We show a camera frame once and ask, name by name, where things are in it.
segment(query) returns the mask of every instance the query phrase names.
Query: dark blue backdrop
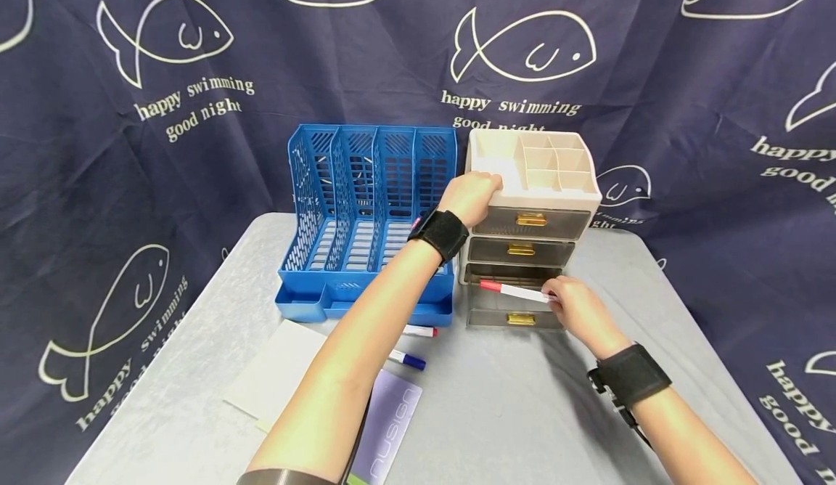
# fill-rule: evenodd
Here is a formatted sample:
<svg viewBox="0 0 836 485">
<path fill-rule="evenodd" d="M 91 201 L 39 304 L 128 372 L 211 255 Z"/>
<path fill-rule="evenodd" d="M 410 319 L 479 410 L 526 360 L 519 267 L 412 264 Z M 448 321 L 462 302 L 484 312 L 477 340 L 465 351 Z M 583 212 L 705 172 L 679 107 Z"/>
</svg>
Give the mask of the dark blue backdrop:
<svg viewBox="0 0 836 485">
<path fill-rule="evenodd" d="M 580 132 L 594 227 L 645 239 L 799 474 L 834 476 L 835 7 L 0 0 L 2 475 L 71 471 L 292 210 L 292 130 L 351 122 Z"/>
</svg>

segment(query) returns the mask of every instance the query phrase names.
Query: blue cap marker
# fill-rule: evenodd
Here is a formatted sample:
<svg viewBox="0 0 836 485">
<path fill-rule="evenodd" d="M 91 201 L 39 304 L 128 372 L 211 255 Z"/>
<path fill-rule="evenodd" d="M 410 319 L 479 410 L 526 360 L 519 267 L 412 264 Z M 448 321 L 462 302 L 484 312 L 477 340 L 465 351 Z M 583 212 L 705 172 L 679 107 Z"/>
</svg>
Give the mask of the blue cap marker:
<svg viewBox="0 0 836 485">
<path fill-rule="evenodd" d="M 389 354 L 389 359 L 391 359 L 392 362 L 408 365 L 413 369 L 424 370 L 424 368 L 427 367 L 427 363 L 424 362 L 423 359 L 416 358 L 411 354 L 402 353 L 400 351 L 392 351 Z"/>
</svg>

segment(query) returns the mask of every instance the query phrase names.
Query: gray tablecloth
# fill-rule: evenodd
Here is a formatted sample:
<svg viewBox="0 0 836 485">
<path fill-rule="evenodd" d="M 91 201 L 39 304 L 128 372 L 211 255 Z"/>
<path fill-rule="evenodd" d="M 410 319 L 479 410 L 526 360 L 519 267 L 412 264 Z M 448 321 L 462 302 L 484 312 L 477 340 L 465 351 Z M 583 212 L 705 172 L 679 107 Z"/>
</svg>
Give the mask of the gray tablecloth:
<svg viewBox="0 0 836 485">
<path fill-rule="evenodd" d="M 263 439 L 221 401 L 279 325 L 277 267 L 292 215 L 258 217 L 67 483 L 234 484 Z M 638 237 L 589 230 L 570 270 L 665 368 L 678 392 L 762 484 L 800 483 Z M 466 330 L 402 338 L 424 393 L 389 484 L 668 483 L 660 463 L 590 389 L 589 352 L 566 333 Z M 326 332 L 332 325 L 318 325 Z"/>
</svg>

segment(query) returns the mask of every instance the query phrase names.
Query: blue file organizer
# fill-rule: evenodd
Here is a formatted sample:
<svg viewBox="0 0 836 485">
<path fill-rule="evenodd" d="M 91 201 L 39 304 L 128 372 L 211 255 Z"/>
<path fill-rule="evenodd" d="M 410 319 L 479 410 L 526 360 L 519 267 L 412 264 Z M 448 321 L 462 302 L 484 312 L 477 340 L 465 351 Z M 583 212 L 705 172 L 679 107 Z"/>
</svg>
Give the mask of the blue file organizer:
<svg viewBox="0 0 836 485">
<path fill-rule="evenodd" d="M 406 243 L 412 222 L 456 173 L 444 127 L 302 124 L 287 143 L 296 236 L 279 269 L 276 305 L 298 322 L 340 318 Z M 440 267 L 409 324 L 452 320 L 452 265 Z"/>
</svg>

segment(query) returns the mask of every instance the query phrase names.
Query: gold drawer handle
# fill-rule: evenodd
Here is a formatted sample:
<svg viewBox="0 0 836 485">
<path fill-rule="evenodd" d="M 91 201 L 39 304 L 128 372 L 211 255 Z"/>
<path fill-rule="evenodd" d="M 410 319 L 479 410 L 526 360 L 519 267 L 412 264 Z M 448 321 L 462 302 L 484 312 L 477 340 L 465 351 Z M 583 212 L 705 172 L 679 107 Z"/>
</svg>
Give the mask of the gold drawer handle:
<svg viewBox="0 0 836 485">
<path fill-rule="evenodd" d="M 534 246 L 530 243 L 510 243 L 508 244 L 508 254 L 517 257 L 533 257 Z"/>
<path fill-rule="evenodd" d="M 546 217 L 541 212 L 521 212 L 517 214 L 518 226 L 544 227 Z"/>
<path fill-rule="evenodd" d="M 508 325 L 527 325 L 529 327 L 537 323 L 533 314 L 507 314 L 506 321 Z"/>
</svg>

